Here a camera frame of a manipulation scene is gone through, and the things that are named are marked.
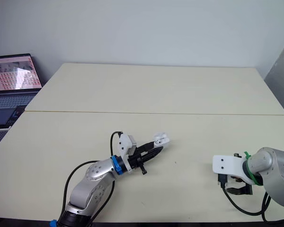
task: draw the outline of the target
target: white wall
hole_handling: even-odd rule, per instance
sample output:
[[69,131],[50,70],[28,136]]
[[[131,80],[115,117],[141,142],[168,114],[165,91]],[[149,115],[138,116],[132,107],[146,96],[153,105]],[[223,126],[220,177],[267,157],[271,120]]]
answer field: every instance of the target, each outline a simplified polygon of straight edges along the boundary
[[283,48],[284,0],[0,0],[0,55],[30,52],[46,79],[66,61],[265,77]]

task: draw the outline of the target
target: blue ring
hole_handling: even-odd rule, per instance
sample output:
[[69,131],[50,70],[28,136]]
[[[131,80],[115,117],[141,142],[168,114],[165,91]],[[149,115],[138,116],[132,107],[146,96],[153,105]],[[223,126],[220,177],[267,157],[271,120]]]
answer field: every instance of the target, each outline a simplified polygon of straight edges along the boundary
[[115,170],[119,175],[122,175],[123,174],[122,168],[119,166],[119,163],[114,155],[112,156],[112,160],[115,165]]

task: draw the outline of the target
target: laptop screen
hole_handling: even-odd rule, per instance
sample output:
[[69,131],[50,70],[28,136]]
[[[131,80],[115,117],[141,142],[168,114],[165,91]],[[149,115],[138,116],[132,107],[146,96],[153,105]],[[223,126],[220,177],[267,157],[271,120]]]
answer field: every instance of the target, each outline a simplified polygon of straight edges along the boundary
[[0,93],[42,88],[30,54],[0,57]]

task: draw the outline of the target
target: black cable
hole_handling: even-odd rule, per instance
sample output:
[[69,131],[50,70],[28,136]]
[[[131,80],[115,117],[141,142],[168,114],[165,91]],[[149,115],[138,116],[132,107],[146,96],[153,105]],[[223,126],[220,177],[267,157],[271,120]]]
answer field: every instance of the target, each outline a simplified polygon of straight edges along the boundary
[[[113,132],[113,134],[110,136],[110,155],[113,156],[113,138],[114,135],[121,135],[122,132],[121,131],[115,131]],[[102,209],[105,207],[105,205],[108,203],[110,197],[112,196],[113,192],[114,192],[114,188],[115,188],[115,182],[113,181],[112,184],[112,189],[110,190],[110,193],[108,195],[108,198],[105,200],[105,202],[103,203],[103,205],[97,210],[97,212],[95,213],[95,215],[89,220],[89,222],[87,223],[86,227],[90,227],[93,224],[93,221],[95,220],[95,218],[98,216],[98,214],[102,211]]]
[[262,215],[262,219],[263,221],[268,224],[268,225],[276,225],[276,224],[281,224],[281,223],[284,223],[284,219],[282,220],[278,220],[278,221],[267,221],[266,218],[265,218],[265,206],[266,206],[266,199],[267,199],[267,202],[269,203],[270,200],[271,200],[271,197],[267,194],[267,192],[265,193],[264,195],[264,198],[263,198],[263,201],[262,201],[262,212],[261,212],[261,215]]
[[263,213],[263,211],[267,210],[268,205],[269,205],[269,203],[270,203],[270,200],[268,200],[268,201],[266,202],[266,199],[265,199],[265,202],[266,202],[266,203],[264,202],[264,206],[262,207],[261,211],[255,212],[255,213],[248,212],[248,211],[243,210],[242,208],[238,207],[238,206],[235,204],[235,202],[231,199],[231,197],[229,196],[229,194],[228,194],[227,191],[225,190],[225,187],[222,187],[222,190],[223,190],[224,194],[226,195],[226,197],[228,198],[228,200],[231,202],[231,204],[232,204],[235,208],[237,208],[239,211],[241,211],[242,213],[247,214],[247,215],[251,215],[251,216],[258,216],[258,215],[261,215],[261,214]]
[[[110,154],[111,156],[113,156],[113,137],[115,134],[118,134],[119,136],[122,134],[121,131],[115,131],[113,132],[113,134],[111,135],[110,137]],[[61,214],[60,214],[60,217],[62,216],[62,214],[64,213],[65,211],[65,205],[66,205],[66,195],[67,195],[67,188],[68,188],[68,184],[71,180],[71,177],[73,176],[73,174],[82,166],[86,165],[86,164],[89,164],[89,163],[95,163],[95,162],[98,162],[98,161],[88,161],[88,162],[85,162],[85,163],[82,163],[80,164],[79,166],[77,166],[76,168],[74,168],[74,170],[71,172],[71,174],[69,175],[69,177],[67,178],[66,180],[66,183],[65,183],[65,187],[64,187],[64,193],[63,193],[63,204],[62,204],[62,211],[61,211]],[[87,227],[91,226],[91,224],[93,223],[94,219],[97,217],[97,215],[102,211],[102,209],[105,207],[105,205],[108,203],[110,197],[112,196],[113,192],[114,192],[114,188],[115,188],[115,182],[113,181],[113,184],[112,184],[112,188],[110,190],[110,193],[108,195],[108,198],[105,200],[105,202],[103,203],[103,205],[97,210],[97,212],[95,213],[95,215],[89,220],[89,222],[87,223]]]
[[62,216],[62,214],[64,213],[64,210],[65,210],[67,188],[68,188],[68,183],[69,183],[70,180],[71,180],[71,177],[74,175],[74,173],[75,173],[81,166],[84,166],[84,165],[89,164],[89,163],[94,163],[94,162],[97,162],[97,161],[88,161],[88,162],[85,162],[85,163],[82,163],[82,164],[78,165],[76,168],[74,168],[74,170],[71,172],[71,174],[70,174],[69,177],[67,178],[67,181],[66,181],[65,187],[64,187],[63,204],[62,204],[62,211],[61,211],[60,217]]
[[121,135],[122,132],[121,131],[115,131],[113,132],[113,134],[110,136],[110,156],[113,156],[113,138],[114,138],[114,135]]

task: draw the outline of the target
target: white table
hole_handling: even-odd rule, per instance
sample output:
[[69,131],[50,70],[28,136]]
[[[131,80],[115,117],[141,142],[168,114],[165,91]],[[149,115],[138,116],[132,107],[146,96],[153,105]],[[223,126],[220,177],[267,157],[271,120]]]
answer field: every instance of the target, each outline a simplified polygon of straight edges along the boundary
[[[171,143],[146,163],[146,175],[137,169],[116,182],[96,221],[261,221],[229,203],[212,157],[254,154],[264,146],[284,150],[284,116],[24,112],[0,143],[0,217],[57,219],[69,173],[87,160],[108,158],[116,130],[139,145],[165,131]],[[86,168],[73,176],[69,192]],[[233,198],[243,209],[259,211],[264,191],[253,191]],[[272,201],[267,218],[284,218],[284,208]]]
[[256,69],[66,63],[27,111],[284,115]]

